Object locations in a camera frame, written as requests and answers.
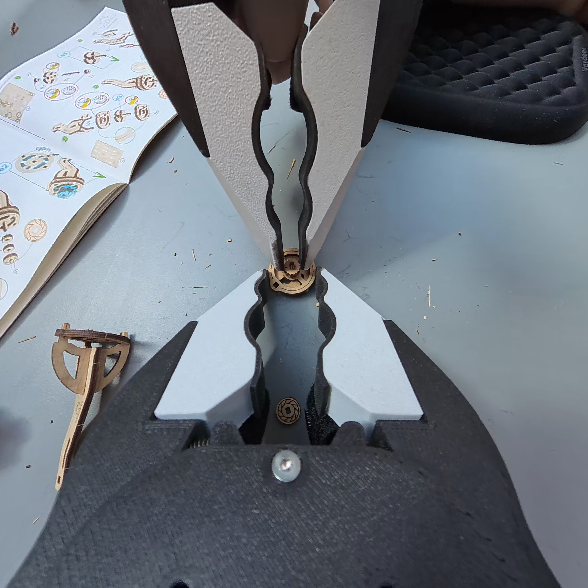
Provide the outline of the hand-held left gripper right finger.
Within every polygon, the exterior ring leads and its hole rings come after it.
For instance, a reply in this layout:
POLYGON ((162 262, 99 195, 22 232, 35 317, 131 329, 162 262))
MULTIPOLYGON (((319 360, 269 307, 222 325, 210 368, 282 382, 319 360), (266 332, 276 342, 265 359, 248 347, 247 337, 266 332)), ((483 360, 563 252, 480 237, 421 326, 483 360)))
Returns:
POLYGON ((319 416, 364 428, 379 420, 420 420, 423 410, 384 319, 324 268, 316 297, 325 337, 314 384, 319 416))

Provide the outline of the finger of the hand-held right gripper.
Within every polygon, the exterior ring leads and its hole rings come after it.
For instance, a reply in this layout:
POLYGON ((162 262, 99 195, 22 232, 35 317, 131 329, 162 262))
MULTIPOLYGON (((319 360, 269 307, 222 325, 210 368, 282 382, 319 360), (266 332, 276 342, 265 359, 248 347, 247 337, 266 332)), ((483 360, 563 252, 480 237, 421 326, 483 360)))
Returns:
POLYGON ((293 56, 293 95, 304 115, 306 149, 299 169, 301 265, 310 265, 357 168, 380 1, 336 1, 293 56))
POLYGON ((283 264, 274 173, 262 150, 261 115, 270 97, 264 59, 213 2, 171 9, 209 149, 209 164, 253 239, 283 264))

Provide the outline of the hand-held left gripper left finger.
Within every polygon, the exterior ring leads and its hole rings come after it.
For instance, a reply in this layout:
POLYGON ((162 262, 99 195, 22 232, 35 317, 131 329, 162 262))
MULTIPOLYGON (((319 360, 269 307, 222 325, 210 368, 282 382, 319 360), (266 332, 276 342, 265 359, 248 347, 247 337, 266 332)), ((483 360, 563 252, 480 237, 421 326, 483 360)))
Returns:
POLYGON ((259 270, 203 313, 155 408, 159 420, 241 426, 268 404, 261 349, 268 272, 259 270))

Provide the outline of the round wooden disc part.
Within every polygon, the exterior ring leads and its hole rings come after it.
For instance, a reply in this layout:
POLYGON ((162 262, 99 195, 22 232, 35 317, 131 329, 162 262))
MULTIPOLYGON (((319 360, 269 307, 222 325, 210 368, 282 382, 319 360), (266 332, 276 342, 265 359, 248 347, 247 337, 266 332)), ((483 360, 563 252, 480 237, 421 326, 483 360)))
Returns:
MULTIPOLYGON (((299 250, 296 248, 285 249, 284 258, 285 255, 289 254, 297 254, 299 256, 299 250)), ((314 262, 312 262, 309 269, 300 266, 300 272, 297 275, 287 275, 283 270, 277 269, 270 263, 268 267, 268 276, 269 285, 273 291, 284 293, 286 295, 300 295, 307 291, 314 283, 316 278, 316 266, 314 262)))

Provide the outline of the wooden fan-shaped model part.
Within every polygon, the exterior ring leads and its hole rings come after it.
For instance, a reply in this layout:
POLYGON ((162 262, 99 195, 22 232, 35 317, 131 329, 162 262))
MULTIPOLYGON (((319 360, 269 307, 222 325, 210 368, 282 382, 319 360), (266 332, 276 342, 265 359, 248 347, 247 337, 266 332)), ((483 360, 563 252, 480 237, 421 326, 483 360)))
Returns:
POLYGON ((56 475, 55 489, 60 490, 77 451, 93 397, 120 374, 129 356, 131 340, 128 332, 72 329, 69 323, 63 323, 55 336, 58 340, 51 352, 55 374, 76 395, 56 475))

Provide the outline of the person's right hand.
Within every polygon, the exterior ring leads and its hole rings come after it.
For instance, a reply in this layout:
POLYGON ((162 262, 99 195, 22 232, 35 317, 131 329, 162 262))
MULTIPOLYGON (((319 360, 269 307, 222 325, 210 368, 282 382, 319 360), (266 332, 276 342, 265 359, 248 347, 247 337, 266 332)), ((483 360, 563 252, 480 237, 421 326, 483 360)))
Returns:
POLYGON ((290 78, 309 1, 235 1, 232 19, 261 48, 273 85, 290 78))

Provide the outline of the illustrated instruction booklet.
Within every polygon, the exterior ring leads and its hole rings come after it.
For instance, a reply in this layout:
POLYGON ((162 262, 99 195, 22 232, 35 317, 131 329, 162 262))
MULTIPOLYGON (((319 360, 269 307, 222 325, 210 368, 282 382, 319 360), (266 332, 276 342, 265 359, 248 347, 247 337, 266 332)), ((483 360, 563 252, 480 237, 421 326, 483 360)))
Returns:
POLYGON ((111 8, 1 79, 1 335, 176 115, 111 8))

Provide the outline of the black quilted cushion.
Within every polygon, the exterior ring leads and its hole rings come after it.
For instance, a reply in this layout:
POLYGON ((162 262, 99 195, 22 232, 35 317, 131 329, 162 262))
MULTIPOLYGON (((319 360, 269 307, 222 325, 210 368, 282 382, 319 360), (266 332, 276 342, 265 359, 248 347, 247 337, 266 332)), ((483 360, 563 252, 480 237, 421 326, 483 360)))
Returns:
POLYGON ((382 119, 544 145, 587 122, 587 30, 544 9, 429 5, 382 119))

